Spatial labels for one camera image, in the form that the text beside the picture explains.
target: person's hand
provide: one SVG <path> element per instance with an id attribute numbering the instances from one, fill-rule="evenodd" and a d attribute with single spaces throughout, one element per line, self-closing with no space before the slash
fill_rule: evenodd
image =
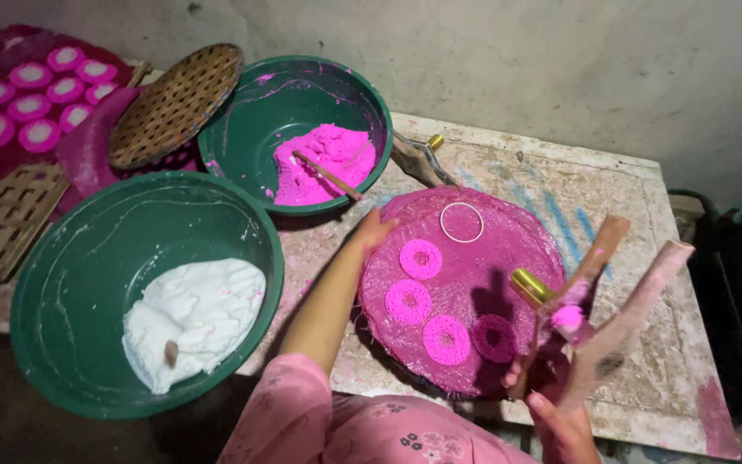
<path id="1" fill-rule="evenodd" d="M 396 217 L 387 222 L 380 222 L 379 209 L 372 209 L 357 226 L 351 242 L 358 244 L 365 253 L 377 248 L 388 234 L 400 224 Z"/>
<path id="2" fill-rule="evenodd" d="M 521 363 L 522 359 L 514 360 L 503 377 L 504 387 L 509 388 L 517 382 Z M 557 353 L 554 361 L 539 359 L 530 373 L 535 391 L 526 397 L 525 403 L 534 420 L 534 432 L 542 443 L 543 462 L 601 464 L 585 406 L 564 414 L 552 403 L 562 396 L 570 369 L 566 355 Z"/>

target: concrete wall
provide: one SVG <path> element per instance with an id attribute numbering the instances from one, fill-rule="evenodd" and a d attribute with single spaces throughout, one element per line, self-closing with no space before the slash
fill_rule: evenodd
<path id="1" fill-rule="evenodd" d="M 742 2 L 0 0 L 0 26 L 83 37 L 160 68 L 232 41 L 360 71 L 393 111 L 662 163 L 742 200 Z"/>

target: woven bamboo mat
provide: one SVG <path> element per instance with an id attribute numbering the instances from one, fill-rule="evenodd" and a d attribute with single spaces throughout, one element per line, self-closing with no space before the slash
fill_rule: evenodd
<path id="1" fill-rule="evenodd" d="M 23 164 L 0 181 L 0 282 L 10 277 L 66 189 L 57 164 Z"/>
<path id="2" fill-rule="evenodd" d="M 110 134 L 110 163 L 154 163 L 196 135 L 239 82 L 242 50 L 217 44 L 168 69 L 131 103 Z"/>

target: white plastic ring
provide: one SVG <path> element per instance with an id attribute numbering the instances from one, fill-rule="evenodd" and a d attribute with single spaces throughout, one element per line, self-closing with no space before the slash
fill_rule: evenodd
<path id="1" fill-rule="evenodd" d="M 454 206 L 454 205 L 468 206 L 469 208 L 473 209 L 475 213 L 477 213 L 477 217 L 480 218 L 480 233 L 477 234 L 477 237 L 474 237 L 471 240 L 460 240 L 460 239 L 454 238 L 450 234 L 448 234 L 448 230 L 445 229 L 445 224 L 443 224 L 443 216 L 445 216 L 445 210 L 448 210 L 448 206 Z M 463 203 L 462 201 L 458 201 L 456 203 L 448 203 L 448 205 L 446 205 L 443 208 L 443 212 L 439 213 L 439 226 L 443 228 L 443 232 L 445 233 L 445 235 L 448 238 L 452 239 L 455 242 L 459 242 L 461 244 L 469 244 L 469 243 L 473 242 L 474 240 L 478 239 L 480 237 L 480 235 L 482 235 L 482 231 L 486 228 L 486 223 L 483 222 L 482 216 L 480 215 L 480 212 L 477 211 L 477 208 L 475 208 L 474 206 L 469 205 L 468 203 Z"/>

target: pink floral shirt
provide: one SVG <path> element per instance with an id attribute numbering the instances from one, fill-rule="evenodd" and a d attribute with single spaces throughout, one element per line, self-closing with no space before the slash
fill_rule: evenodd
<path id="1" fill-rule="evenodd" d="M 410 396 L 331 396 L 302 354 L 265 368 L 222 450 L 224 463 L 536 463 L 452 411 Z"/>

